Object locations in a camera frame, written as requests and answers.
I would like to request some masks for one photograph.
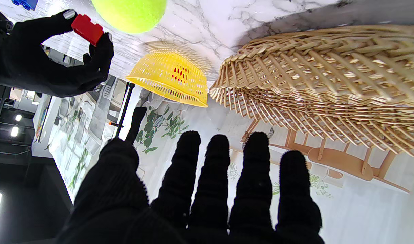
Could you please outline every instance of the wicker basket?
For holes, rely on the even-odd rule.
[[[313,136],[414,156],[414,26],[348,26],[251,41],[213,99]]]

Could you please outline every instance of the yellow tennis ball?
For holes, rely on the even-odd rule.
[[[131,34],[153,29],[165,13],[166,0],[92,0],[111,26]]]

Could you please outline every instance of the white marble table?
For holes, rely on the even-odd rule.
[[[115,56],[110,73],[124,79],[145,54],[145,44],[166,42],[194,51],[208,64],[208,87],[217,78],[222,61],[253,38],[279,32],[328,28],[343,24],[414,24],[414,0],[168,0],[159,25],[143,34],[125,34],[109,26],[90,0],[39,0],[26,11],[10,0],[0,0],[0,11],[13,22],[50,16],[75,9],[110,31]],[[44,42],[57,51],[82,60],[88,43],[75,33]]]

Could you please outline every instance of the yellow plastic basket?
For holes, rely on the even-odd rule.
[[[205,74],[178,54],[146,54],[126,78],[173,101],[208,107]]]

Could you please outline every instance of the lego brick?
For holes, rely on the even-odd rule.
[[[91,23],[91,19],[87,15],[78,14],[72,23],[72,28],[74,32],[89,41],[93,46],[97,46],[97,42],[103,35],[103,28],[98,24]]]
[[[14,5],[22,5],[26,10],[35,10],[38,0],[12,0]]]

